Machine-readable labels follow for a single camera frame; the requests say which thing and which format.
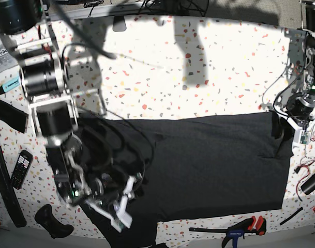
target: lerobot sticker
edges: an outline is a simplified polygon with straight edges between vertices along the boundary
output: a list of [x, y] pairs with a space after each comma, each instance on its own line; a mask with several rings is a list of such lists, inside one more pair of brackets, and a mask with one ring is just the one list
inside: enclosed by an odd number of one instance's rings
[[0, 72], [12, 68], [17, 65], [17, 61], [10, 56], [7, 49], [0, 45]]

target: black controller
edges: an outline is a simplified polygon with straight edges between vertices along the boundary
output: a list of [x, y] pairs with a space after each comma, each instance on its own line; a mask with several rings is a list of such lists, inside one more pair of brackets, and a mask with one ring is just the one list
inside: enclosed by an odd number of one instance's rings
[[21, 151], [16, 166], [11, 175], [11, 185], [19, 190], [24, 182], [29, 166], [32, 164], [33, 156], [28, 151]]
[[63, 225], [53, 216], [52, 206], [49, 204], [44, 205], [34, 216], [35, 221], [46, 229], [50, 236], [55, 238], [65, 238], [69, 236], [74, 227], [71, 225]]

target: black cylinder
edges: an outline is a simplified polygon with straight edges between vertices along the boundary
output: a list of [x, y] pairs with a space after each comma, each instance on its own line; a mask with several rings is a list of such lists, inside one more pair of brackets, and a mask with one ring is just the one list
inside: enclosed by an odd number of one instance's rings
[[292, 116], [303, 116], [303, 118], [307, 118], [307, 116], [312, 112], [313, 107], [304, 106], [299, 99], [292, 102], [290, 98], [287, 102], [287, 110]]
[[23, 33], [41, 21], [40, 0], [0, 0], [0, 33]]
[[315, 5], [306, 5], [307, 29], [315, 32]]
[[58, 102], [37, 108], [37, 116], [44, 137], [65, 134], [72, 130], [66, 102]]
[[301, 189], [303, 193], [309, 195], [315, 190], [315, 174], [312, 175], [304, 184], [302, 184]]
[[26, 80], [25, 90], [29, 97], [58, 91], [52, 61], [46, 60], [39, 64], [24, 67], [23, 74]]

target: black cloth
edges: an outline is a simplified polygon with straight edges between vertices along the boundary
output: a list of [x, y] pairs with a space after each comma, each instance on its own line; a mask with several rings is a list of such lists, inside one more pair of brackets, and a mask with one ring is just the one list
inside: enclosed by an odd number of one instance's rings
[[[131, 228], [118, 233], [108, 219], [81, 205], [112, 248], [154, 245], [159, 221], [281, 208], [293, 155], [292, 133], [281, 127], [274, 113], [130, 122], [156, 148], [146, 170], [144, 196], [127, 208]], [[150, 157], [150, 146], [138, 132], [124, 121], [108, 123]], [[122, 156], [131, 163], [127, 154]]]
[[0, 120], [14, 128], [25, 133], [28, 115], [10, 104], [0, 100]]

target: terrazzo tabletop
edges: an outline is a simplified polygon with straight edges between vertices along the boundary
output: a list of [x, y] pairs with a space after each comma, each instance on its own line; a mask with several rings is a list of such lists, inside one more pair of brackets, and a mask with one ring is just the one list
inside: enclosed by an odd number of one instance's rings
[[[104, 50], [115, 53], [116, 60], [96, 55], [92, 58], [88, 51], [76, 47], [67, 49], [65, 54], [71, 65], [70, 87], [75, 90], [101, 87], [108, 108], [128, 119], [266, 112], [275, 95], [303, 65], [304, 32], [298, 30], [194, 17], [137, 15], [126, 16], [125, 21], [127, 30], [114, 32], [113, 17], [76, 20]], [[70, 42], [80, 41], [61, 21], [54, 22], [53, 28], [61, 49]], [[15, 37], [18, 43], [37, 38], [35, 28]], [[16, 76], [18, 67], [3, 71], [0, 86]], [[27, 102], [19, 87], [0, 99], [27, 112]], [[94, 95], [78, 96], [76, 100], [82, 107], [99, 109]], [[73, 235], [104, 238], [79, 207], [67, 209], [59, 201], [43, 141], [34, 137], [30, 125], [22, 134], [0, 121], [0, 144], [10, 175], [22, 149], [33, 154], [34, 161], [22, 189], [15, 190], [28, 227], [42, 229], [34, 221], [34, 215], [43, 205], [51, 204], [59, 221], [74, 226]], [[315, 191], [310, 196], [300, 191], [303, 202], [298, 200], [295, 186], [306, 170], [295, 174], [294, 169], [305, 152], [306, 156], [315, 157], [315, 142], [307, 145], [306, 151], [303, 146], [293, 148], [293, 152], [281, 210], [159, 223], [156, 242], [179, 247], [195, 239], [221, 238], [222, 234], [192, 233], [188, 228], [227, 228], [253, 215], [267, 219], [269, 233], [314, 224]], [[304, 211], [279, 225], [299, 207]], [[10, 222], [1, 195], [0, 220], [3, 225]]]

